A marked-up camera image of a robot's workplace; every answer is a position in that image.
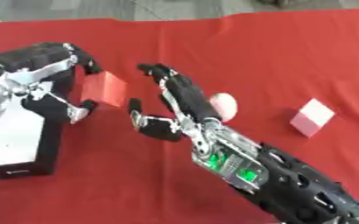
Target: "red cloth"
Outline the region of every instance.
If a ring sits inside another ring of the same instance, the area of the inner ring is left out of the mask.
[[[207,95],[231,93],[239,113],[230,126],[314,165],[359,199],[359,10],[179,22],[0,24],[0,52],[42,41],[88,50],[152,113],[167,114],[158,88],[135,69],[139,62],[174,66]],[[79,94],[77,87],[74,98]],[[289,121],[311,98],[337,116],[307,139]],[[6,224],[267,220],[223,181],[192,164],[188,141],[139,135],[124,110],[100,109],[66,127],[55,175],[0,181],[0,223]]]

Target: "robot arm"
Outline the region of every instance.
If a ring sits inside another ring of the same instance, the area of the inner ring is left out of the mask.
[[[359,224],[359,202],[309,164],[221,124],[202,92],[170,67],[140,65],[162,90],[174,119],[143,115],[131,99],[129,112],[141,133],[178,141],[189,137],[193,161],[219,175],[244,198],[291,224]]]
[[[57,122],[76,123],[86,117],[96,106],[93,101],[76,107],[42,83],[72,80],[76,65],[83,66],[86,74],[102,70],[92,56],[68,43],[41,43],[0,53],[0,116],[12,97],[22,96],[25,109]]]

